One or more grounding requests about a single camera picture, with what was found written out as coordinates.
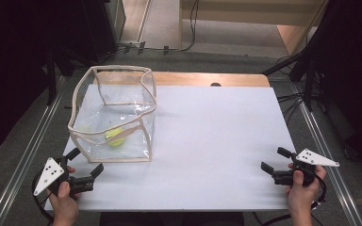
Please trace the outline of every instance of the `yellow ball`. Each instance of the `yellow ball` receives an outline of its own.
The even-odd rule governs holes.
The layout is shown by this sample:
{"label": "yellow ball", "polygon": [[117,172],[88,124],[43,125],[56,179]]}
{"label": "yellow ball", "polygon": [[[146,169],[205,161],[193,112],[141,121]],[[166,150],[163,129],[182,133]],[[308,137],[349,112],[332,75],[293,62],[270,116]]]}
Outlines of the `yellow ball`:
{"label": "yellow ball", "polygon": [[[117,128],[114,130],[110,130],[106,132],[106,139],[110,139],[118,134],[120,134],[123,131],[123,128]],[[113,147],[117,147],[120,146],[124,143],[125,137],[123,138],[118,138],[115,140],[112,140],[108,143],[108,145],[113,146]]]}

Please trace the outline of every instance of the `gray floor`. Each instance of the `gray floor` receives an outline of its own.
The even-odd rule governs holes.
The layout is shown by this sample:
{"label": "gray floor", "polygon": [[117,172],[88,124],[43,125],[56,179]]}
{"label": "gray floor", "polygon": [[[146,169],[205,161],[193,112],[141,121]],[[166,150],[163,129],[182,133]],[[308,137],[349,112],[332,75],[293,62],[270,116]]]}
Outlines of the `gray floor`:
{"label": "gray floor", "polygon": [[[229,44],[227,47],[226,43],[228,43],[229,37],[224,34],[220,34],[217,38],[214,38],[214,35],[212,35],[208,37],[207,40],[198,34],[195,46],[191,51],[186,53],[169,53],[164,56],[163,53],[159,51],[145,50],[143,54],[139,55],[136,50],[131,50],[127,54],[119,53],[111,57],[106,61],[106,64],[138,65],[149,67],[154,71],[260,73],[274,65],[277,59],[286,53],[285,49],[282,48],[282,43],[279,42],[280,38],[276,32],[271,30],[270,27],[264,29],[269,29],[268,32],[271,34],[268,36],[268,40],[263,40],[267,36],[260,33],[260,39],[250,39],[246,36],[240,40],[239,38],[235,38],[238,41],[251,40],[252,42],[238,43],[237,41],[238,44]],[[224,45],[224,48],[217,48],[212,45],[213,43],[217,43],[217,47]],[[237,53],[236,51],[227,52],[233,48],[239,49],[236,46],[243,46],[243,53]],[[10,208],[8,212],[2,216],[3,225],[46,225],[46,220],[40,214],[32,200],[30,185],[34,175],[43,166],[47,157],[60,156],[63,152],[64,145],[69,137],[66,124],[71,116],[71,110],[68,109],[68,106],[71,106],[74,87],[86,70],[86,68],[78,67],[72,78],[66,78],[63,95],[58,103],[56,113],[46,128],[45,135],[41,138],[41,143],[36,147],[35,156],[30,156],[33,158],[33,161],[29,166],[27,174],[20,180],[21,186],[18,190],[12,191],[15,194],[14,199],[6,204],[6,206]],[[292,93],[292,85],[282,73],[275,73],[269,78],[271,86],[278,96]],[[27,145],[29,140],[33,138],[33,133],[46,110],[46,100],[47,93],[45,92],[18,121],[8,138],[0,146],[0,198],[13,172],[18,167],[24,152],[29,150]],[[288,102],[280,106],[282,109],[286,109],[291,104],[292,102]],[[313,106],[313,115],[316,117],[317,123],[334,159],[340,163],[340,174],[346,186],[349,188],[349,192],[352,194],[358,212],[362,217],[362,162],[352,162],[344,157],[343,147],[337,138],[332,123],[328,120],[327,116],[317,108],[315,103],[313,103]],[[288,128],[296,150],[302,150],[303,148],[309,148],[313,151],[318,150],[315,139],[312,137],[306,120],[304,119],[304,114],[300,109],[296,110],[291,117]],[[329,177],[326,180],[326,184],[328,186],[327,202],[315,210],[313,215],[318,218],[323,225],[349,225],[350,222],[341,205],[342,198],[336,193],[335,186],[333,186]],[[286,211],[259,212],[258,215],[264,222],[285,213]],[[253,218],[252,213],[244,213],[244,216],[246,225],[259,225]],[[178,215],[176,213],[169,216],[170,225],[178,225],[178,221],[174,220],[177,218]],[[98,213],[82,212],[76,225],[97,225],[98,219]],[[290,225],[290,221],[286,220],[277,225]]]}

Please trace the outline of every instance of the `clear plastic container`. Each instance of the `clear plastic container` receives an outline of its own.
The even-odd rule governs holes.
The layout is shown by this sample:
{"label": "clear plastic container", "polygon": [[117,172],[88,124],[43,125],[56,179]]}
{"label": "clear plastic container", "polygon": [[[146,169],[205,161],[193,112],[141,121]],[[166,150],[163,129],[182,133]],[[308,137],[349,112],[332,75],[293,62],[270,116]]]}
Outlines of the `clear plastic container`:
{"label": "clear plastic container", "polygon": [[150,69],[91,67],[74,91],[70,136],[90,162],[150,161],[155,110]]}

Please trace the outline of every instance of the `black tripod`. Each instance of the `black tripod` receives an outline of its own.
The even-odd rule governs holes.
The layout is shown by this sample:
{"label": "black tripod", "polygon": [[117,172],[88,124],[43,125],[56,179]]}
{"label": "black tripod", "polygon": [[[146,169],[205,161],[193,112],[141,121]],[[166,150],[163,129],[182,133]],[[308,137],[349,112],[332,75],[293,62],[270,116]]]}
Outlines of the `black tripod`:
{"label": "black tripod", "polygon": [[312,111],[310,99],[313,89],[314,76],[317,70],[316,62],[321,55],[322,46],[329,38],[328,34],[330,32],[334,32],[330,30],[330,23],[335,20],[335,16],[341,6],[341,0],[330,0],[319,27],[311,40],[308,42],[307,46],[298,54],[281,61],[280,63],[263,72],[263,74],[269,76],[270,74],[287,67],[289,64],[296,62],[289,74],[289,79],[291,82],[298,82],[306,73],[304,103],[309,111]]}

